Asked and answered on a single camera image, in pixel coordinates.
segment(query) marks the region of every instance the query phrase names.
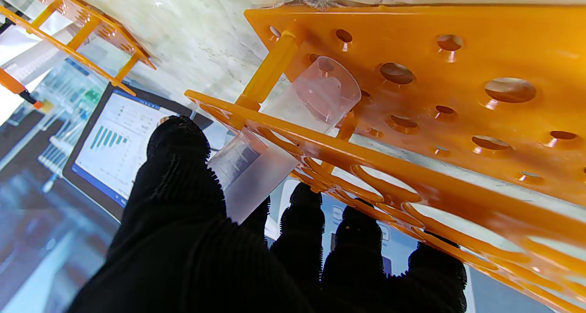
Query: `gloved hand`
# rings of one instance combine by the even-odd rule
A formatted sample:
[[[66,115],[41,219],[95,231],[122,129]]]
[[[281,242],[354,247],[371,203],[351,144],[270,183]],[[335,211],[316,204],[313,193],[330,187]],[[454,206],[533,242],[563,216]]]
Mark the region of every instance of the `gloved hand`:
[[[210,157],[210,144],[203,131],[188,117],[170,116],[161,119],[159,126],[153,131],[146,146],[146,156],[162,152],[173,146],[173,150],[189,150],[195,158],[207,160]]]

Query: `rack hole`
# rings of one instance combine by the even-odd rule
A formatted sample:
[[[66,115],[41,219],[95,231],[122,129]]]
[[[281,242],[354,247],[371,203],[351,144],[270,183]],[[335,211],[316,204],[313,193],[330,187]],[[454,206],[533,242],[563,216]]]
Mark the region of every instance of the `rack hole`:
[[[442,106],[442,105],[437,105],[435,106],[435,109],[440,112],[440,113],[446,113],[446,114],[452,114],[452,113],[456,113],[453,109],[451,109],[450,107],[446,107],[446,106]]]
[[[350,33],[346,32],[346,30],[343,30],[343,29],[336,30],[336,36],[337,36],[337,38],[340,39],[340,41],[342,41],[344,43],[352,42],[352,35]]]
[[[577,137],[576,134],[567,131],[551,131],[550,135],[555,139],[561,140],[572,140]]]
[[[464,41],[456,35],[442,35],[438,38],[438,46],[442,50],[456,51],[462,48]]]
[[[484,86],[486,94],[494,100],[504,103],[526,103],[535,98],[537,90],[526,80],[514,77],[500,77]]]
[[[276,36],[277,38],[281,37],[281,32],[279,32],[279,30],[273,26],[269,27],[268,29],[271,30],[271,33]]]
[[[383,132],[381,132],[375,128],[369,128],[366,131],[368,132],[369,135],[373,136],[374,138],[383,138]]]
[[[405,66],[397,63],[386,63],[380,67],[383,77],[396,84],[409,84],[415,80],[415,75]]]
[[[391,115],[390,119],[405,128],[416,128],[417,127],[417,123],[411,121],[410,119],[408,119],[407,117],[402,117],[402,116],[397,116],[397,115]]]
[[[311,63],[314,63],[316,60],[318,60],[319,57],[319,54],[312,53],[309,55],[309,60],[311,61]]]
[[[473,136],[472,141],[486,150],[502,151],[509,148],[509,144],[491,136]]]
[[[529,178],[541,178],[540,175],[536,174],[536,173],[528,173],[527,171],[521,171],[521,174],[525,177],[529,177]]]

